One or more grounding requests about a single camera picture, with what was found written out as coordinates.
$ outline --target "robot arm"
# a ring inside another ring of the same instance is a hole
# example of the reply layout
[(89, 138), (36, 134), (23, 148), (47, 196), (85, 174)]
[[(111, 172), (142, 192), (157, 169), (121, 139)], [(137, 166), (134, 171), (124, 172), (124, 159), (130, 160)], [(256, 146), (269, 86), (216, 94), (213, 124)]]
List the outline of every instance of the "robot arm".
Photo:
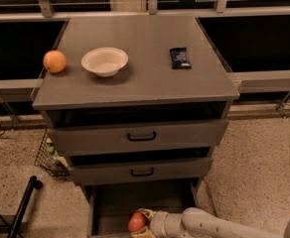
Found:
[[(188, 208), (182, 214), (141, 209), (149, 219), (146, 235), (131, 233), (137, 238), (283, 238), (259, 229), (216, 218), (198, 208)], [(284, 238), (290, 238), (290, 222)]]

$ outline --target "gray cabinet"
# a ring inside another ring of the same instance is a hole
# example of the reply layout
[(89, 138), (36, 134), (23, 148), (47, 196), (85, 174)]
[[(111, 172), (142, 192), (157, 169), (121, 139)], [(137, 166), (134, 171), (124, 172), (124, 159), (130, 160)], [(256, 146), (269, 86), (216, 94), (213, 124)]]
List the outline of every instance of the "gray cabinet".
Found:
[[(128, 65), (110, 78), (85, 71), (80, 59), (100, 47), (125, 50)], [(169, 49), (176, 47), (187, 48), (191, 69), (172, 69)], [(71, 18), (59, 50), (68, 67), (46, 75), (33, 106), (90, 201), (89, 235), (124, 231), (137, 207), (165, 205), (164, 193), (169, 210), (195, 206), (188, 194), (208, 174), (238, 97), (196, 19)], [(114, 220), (104, 203), (112, 196)]]

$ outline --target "gray countertop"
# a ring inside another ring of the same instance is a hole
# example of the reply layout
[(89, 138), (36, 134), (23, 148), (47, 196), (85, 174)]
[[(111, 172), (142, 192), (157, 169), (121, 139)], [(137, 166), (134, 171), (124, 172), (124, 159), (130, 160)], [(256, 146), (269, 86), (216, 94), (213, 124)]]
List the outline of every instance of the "gray countertop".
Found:
[[(81, 58), (102, 47), (119, 48), (128, 64), (101, 78)], [(169, 49), (186, 47), (191, 69), (172, 69)], [(135, 104), (227, 101), (238, 91), (192, 16), (99, 16), (71, 18), (58, 50), (68, 65), (47, 73), (33, 103), (38, 110)]]

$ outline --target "drawer handle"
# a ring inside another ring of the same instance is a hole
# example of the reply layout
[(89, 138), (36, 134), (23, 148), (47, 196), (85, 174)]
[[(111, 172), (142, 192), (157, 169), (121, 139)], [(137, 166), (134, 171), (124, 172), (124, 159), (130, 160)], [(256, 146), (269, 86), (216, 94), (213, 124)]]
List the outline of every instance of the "drawer handle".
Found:
[(153, 131), (153, 135), (148, 138), (135, 138), (130, 133), (127, 133), (127, 139), (131, 142), (150, 141), (156, 139), (156, 132)]
[(133, 177), (135, 177), (135, 178), (140, 178), (140, 177), (149, 177), (149, 176), (151, 176), (151, 175), (153, 175), (153, 174), (154, 174), (154, 169), (153, 169), (153, 168), (151, 168), (151, 169), (149, 170), (149, 173), (144, 173), (144, 174), (136, 174), (135, 171), (131, 170), (131, 175), (132, 175)]

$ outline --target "white bowl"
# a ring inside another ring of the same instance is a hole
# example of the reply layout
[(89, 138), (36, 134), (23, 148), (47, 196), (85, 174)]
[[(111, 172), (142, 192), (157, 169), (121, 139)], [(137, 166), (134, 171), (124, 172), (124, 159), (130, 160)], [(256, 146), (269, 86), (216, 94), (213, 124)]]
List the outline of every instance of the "white bowl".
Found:
[(126, 52), (116, 48), (100, 48), (90, 51), (81, 60), (82, 66), (98, 76), (116, 75), (128, 62)]

